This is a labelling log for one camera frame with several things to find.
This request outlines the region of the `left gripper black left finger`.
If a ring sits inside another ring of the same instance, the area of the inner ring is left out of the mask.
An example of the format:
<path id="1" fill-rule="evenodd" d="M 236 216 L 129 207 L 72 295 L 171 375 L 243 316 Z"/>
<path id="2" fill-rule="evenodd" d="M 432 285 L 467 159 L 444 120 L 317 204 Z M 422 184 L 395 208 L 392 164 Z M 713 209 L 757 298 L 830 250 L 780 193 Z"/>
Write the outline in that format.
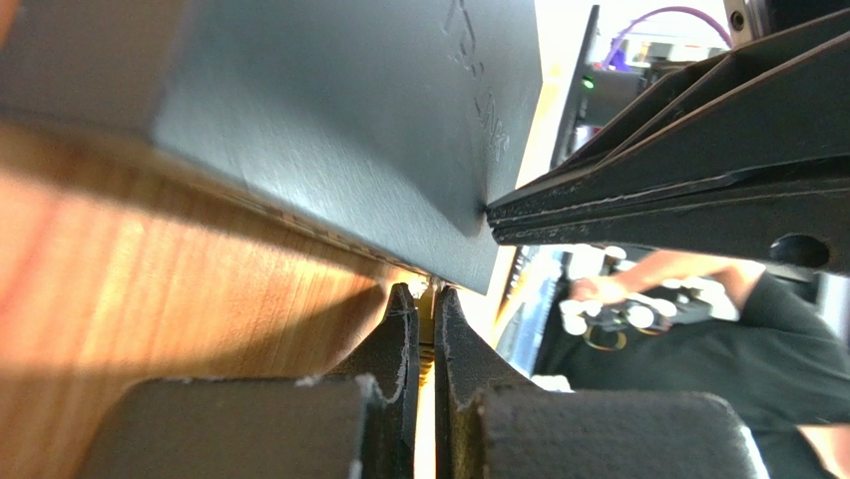
<path id="1" fill-rule="evenodd" d="M 368 392 L 359 471 L 352 478 L 411 478 L 419 397 L 419 317 L 408 285 L 394 284 L 381 322 L 328 371 Z"/>

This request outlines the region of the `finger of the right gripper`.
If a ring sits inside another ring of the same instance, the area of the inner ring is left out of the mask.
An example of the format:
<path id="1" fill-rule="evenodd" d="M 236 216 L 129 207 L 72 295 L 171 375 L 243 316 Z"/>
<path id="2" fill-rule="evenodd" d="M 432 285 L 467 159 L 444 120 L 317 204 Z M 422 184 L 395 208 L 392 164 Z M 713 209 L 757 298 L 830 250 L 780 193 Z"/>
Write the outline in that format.
<path id="1" fill-rule="evenodd" d="M 736 174 L 652 201 L 594 203 L 492 224 L 501 244 L 615 243 L 849 271 L 849 162 L 822 159 Z"/>
<path id="2" fill-rule="evenodd" d="M 492 203 L 492 223 L 577 218 L 849 152 L 849 14 L 664 76 L 564 165 Z"/>

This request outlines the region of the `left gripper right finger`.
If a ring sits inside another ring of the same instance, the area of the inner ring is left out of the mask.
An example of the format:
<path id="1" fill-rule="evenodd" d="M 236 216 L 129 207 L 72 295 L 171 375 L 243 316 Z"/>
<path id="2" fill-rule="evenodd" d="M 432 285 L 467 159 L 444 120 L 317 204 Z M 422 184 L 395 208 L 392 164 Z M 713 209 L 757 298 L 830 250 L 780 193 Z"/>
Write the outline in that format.
<path id="1" fill-rule="evenodd" d="M 516 371 L 469 324 L 458 291 L 445 286 L 434 306 L 435 441 L 438 478 L 537 478 L 539 465 L 521 435 L 488 434 L 491 419 L 514 419 L 511 408 L 487 410 L 488 397 L 518 403 L 539 387 Z"/>

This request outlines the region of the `black network switch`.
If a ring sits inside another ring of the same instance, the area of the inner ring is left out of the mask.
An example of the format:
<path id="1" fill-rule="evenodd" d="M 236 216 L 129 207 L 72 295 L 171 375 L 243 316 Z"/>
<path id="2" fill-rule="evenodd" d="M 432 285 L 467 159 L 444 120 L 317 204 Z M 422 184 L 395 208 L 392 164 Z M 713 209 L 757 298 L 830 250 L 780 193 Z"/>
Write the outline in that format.
<path id="1" fill-rule="evenodd" d="M 23 1 L 1 118 L 485 292 L 541 73 L 531 1 Z"/>

